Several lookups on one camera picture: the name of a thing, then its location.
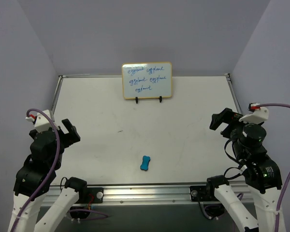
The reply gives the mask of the blue bone shaped eraser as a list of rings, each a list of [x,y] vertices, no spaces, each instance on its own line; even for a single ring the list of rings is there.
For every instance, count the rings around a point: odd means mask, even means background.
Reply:
[[[149,168],[151,158],[149,156],[143,156],[142,157],[142,163],[140,165],[140,170],[147,171]]]

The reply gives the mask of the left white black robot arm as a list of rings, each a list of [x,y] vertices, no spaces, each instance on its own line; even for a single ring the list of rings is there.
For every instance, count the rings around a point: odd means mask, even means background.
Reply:
[[[54,131],[50,124],[42,132],[31,130],[29,133],[33,139],[31,154],[16,174],[10,232],[53,232],[74,203],[87,199],[87,182],[71,177],[49,210],[37,219],[56,170],[61,167],[64,150],[80,141],[76,127],[68,119],[62,120],[62,124],[67,133],[61,128]]]

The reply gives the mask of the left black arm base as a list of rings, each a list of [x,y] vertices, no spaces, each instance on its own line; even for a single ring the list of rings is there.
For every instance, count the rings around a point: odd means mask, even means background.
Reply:
[[[82,204],[99,204],[103,203],[104,188],[89,187],[85,190],[79,203]]]

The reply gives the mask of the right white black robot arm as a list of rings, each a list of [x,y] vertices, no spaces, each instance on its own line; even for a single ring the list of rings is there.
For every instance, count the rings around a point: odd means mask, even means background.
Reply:
[[[265,108],[243,116],[225,108],[212,115],[209,127],[215,131],[222,123],[227,124],[221,135],[232,145],[234,156],[230,159],[238,164],[240,175],[253,197],[257,216],[253,217],[246,209],[223,175],[207,179],[205,194],[224,206],[241,232],[284,232],[284,216],[278,205],[282,178],[278,165],[262,144],[267,133],[262,127],[265,120],[260,118],[261,112],[266,112]]]

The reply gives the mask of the yellow framed small whiteboard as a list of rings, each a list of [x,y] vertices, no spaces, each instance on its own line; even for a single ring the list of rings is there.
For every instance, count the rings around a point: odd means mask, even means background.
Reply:
[[[170,98],[173,95],[170,62],[125,63],[121,71],[126,100]]]

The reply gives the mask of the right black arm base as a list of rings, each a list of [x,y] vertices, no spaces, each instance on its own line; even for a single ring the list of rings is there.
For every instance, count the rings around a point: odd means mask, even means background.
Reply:
[[[210,188],[205,185],[194,185],[189,187],[190,199],[192,202],[212,202],[215,197]]]

